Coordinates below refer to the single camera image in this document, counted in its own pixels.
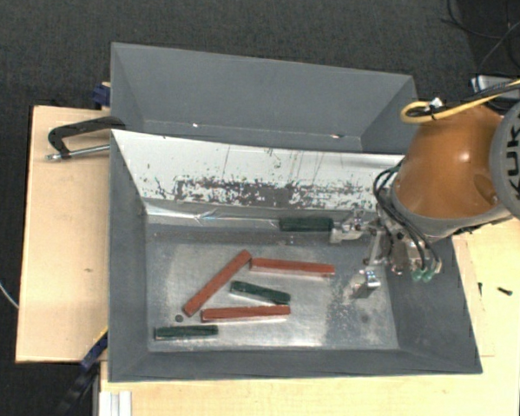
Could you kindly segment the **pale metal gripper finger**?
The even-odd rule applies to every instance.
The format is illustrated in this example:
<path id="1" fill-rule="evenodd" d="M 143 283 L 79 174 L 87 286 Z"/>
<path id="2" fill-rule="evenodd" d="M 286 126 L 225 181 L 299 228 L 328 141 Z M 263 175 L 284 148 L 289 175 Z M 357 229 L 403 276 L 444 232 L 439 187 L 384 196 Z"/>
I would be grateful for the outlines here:
<path id="1" fill-rule="evenodd" d="M 366 299 L 380 286 L 380 279 L 373 269 L 362 270 L 351 278 L 349 298 Z"/>
<path id="2" fill-rule="evenodd" d="M 330 233 L 331 243 L 354 241 L 370 234 L 369 228 L 375 220 L 375 214 L 351 211 L 334 222 Z"/>

